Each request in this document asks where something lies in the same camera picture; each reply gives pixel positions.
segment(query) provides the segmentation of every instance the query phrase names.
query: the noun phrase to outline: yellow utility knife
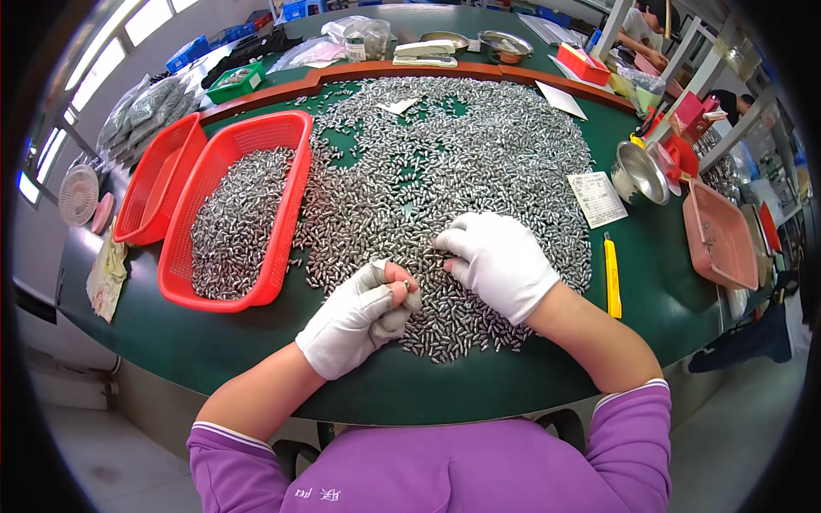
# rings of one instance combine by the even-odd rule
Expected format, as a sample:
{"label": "yellow utility knife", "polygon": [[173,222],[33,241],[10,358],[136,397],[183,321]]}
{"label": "yellow utility knife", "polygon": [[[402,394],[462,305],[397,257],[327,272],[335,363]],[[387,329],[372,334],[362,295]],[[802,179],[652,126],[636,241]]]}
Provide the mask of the yellow utility knife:
{"label": "yellow utility knife", "polygon": [[604,265],[608,270],[608,314],[621,318],[621,295],[618,291],[618,263],[616,245],[610,240],[610,232],[604,232]]}

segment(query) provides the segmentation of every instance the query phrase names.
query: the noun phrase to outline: person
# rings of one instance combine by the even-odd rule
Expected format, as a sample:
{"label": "person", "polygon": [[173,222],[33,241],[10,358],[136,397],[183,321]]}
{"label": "person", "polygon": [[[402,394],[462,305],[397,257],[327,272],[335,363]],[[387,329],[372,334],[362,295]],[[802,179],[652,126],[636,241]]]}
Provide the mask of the person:
{"label": "person", "polygon": [[726,332],[703,350],[685,358],[684,372],[695,374],[728,369],[760,356],[767,356],[775,363],[783,364],[808,353],[812,332],[801,307],[797,275],[798,273],[791,272],[780,273],[779,284],[789,280],[795,283],[795,286],[777,286],[777,291],[785,291],[784,301],[775,300],[781,296],[780,291],[773,294],[773,299],[758,322],[747,323]]}
{"label": "person", "polygon": [[[643,55],[657,70],[662,71],[670,59],[661,53],[661,45],[655,48],[652,34],[663,34],[664,23],[667,19],[667,3],[665,0],[638,0],[627,11],[624,23],[621,24],[616,41],[626,48],[626,53],[635,57],[637,53]],[[672,7],[670,11],[670,26],[678,30],[678,10]]]}
{"label": "person", "polygon": [[416,280],[383,259],[337,287],[294,342],[205,402],[187,442],[203,510],[664,511],[670,391],[641,337],[564,285],[513,218],[462,214],[433,245],[459,255],[444,263],[459,283],[555,341],[608,394],[585,453],[524,418],[351,427],[290,483],[265,441],[328,380],[401,337],[420,308]]}
{"label": "person", "polygon": [[713,89],[707,93],[705,98],[709,98],[711,94],[715,94],[718,98],[721,109],[727,113],[727,121],[733,126],[738,122],[738,118],[744,116],[755,102],[755,98],[749,94],[736,96],[735,93],[731,93],[726,89]]}

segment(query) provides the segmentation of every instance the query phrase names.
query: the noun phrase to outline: small fan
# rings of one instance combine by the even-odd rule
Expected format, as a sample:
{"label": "small fan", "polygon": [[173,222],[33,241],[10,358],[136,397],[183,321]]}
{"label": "small fan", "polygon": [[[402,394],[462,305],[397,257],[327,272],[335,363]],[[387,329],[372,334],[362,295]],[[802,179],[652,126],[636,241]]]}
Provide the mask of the small fan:
{"label": "small fan", "polygon": [[91,166],[79,164],[68,170],[60,186],[57,206],[62,220],[70,227],[86,224],[97,208],[99,183]]}

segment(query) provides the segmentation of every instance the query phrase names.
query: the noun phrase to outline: purple shirt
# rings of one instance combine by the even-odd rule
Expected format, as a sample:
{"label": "purple shirt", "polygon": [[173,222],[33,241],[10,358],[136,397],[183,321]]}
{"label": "purple shirt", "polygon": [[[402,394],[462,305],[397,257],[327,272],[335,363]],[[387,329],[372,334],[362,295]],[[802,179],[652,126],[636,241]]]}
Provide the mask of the purple shirt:
{"label": "purple shirt", "polygon": [[293,483],[259,440],[197,422],[188,439],[203,510],[664,511],[670,391],[604,397],[584,454],[526,419],[351,428]]}

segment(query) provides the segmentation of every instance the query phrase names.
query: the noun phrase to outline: pink plastic basket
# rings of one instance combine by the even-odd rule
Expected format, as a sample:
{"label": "pink plastic basket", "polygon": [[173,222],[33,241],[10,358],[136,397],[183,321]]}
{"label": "pink plastic basket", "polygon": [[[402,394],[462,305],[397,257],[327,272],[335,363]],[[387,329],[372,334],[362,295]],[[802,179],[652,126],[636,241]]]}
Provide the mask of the pink plastic basket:
{"label": "pink plastic basket", "polygon": [[684,200],[684,228],[693,269],[728,289],[756,290],[759,270],[744,214],[698,180]]}
{"label": "pink plastic basket", "polygon": [[[182,191],[159,257],[157,280],[165,299],[186,308],[230,314],[249,306],[266,305],[277,297],[308,181],[308,139],[313,124],[313,118],[306,112],[276,112],[227,126],[208,142]],[[209,300],[196,295],[191,285],[191,227],[197,211],[235,161],[256,149],[279,146],[294,149],[296,155],[273,222],[259,280],[238,300]]]}

